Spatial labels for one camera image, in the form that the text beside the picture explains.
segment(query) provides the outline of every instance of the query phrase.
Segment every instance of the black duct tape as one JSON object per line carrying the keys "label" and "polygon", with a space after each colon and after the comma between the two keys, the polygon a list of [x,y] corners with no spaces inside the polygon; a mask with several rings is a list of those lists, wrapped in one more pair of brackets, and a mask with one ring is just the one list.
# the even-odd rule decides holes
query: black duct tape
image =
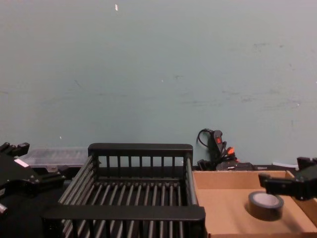
{"label": "black duct tape", "polygon": [[282,217],[284,201],[280,196],[274,196],[262,191],[249,194],[248,212],[263,221],[276,221]]}

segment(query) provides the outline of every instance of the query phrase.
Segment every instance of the cable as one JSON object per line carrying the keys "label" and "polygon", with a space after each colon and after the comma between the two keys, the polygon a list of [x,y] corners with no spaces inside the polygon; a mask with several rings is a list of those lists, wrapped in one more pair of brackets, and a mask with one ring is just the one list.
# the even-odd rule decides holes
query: cable
{"label": "cable", "polygon": [[200,134],[203,133],[203,132],[207,132],[207,133],[209,133],[209,134],[211,135],[211,133],[213,132],[213,130],[210,130],[210,129],[208,129],[208,128],[202,129],[202,130],[198,133],[198,136],[197,136],[197,139],[196,139],[196,142],[197,142],[197,140],[198,140],[202,145],[204,145],[204,146],[206,146],[206,147],[208,148],[208,145],[205,144],[204,142],[202,142],[202,140],[200,139]]}

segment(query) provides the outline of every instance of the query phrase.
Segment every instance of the painted wall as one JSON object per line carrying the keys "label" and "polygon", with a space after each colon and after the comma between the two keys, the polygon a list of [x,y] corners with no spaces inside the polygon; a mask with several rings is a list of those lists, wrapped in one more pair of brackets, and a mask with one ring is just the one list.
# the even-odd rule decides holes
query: painted wall
{"label": "painted wall", "polygon": [[317,156],[316,24],[314,0],[3,0],[0,141],[195,145],[210,127],[241,160]]}

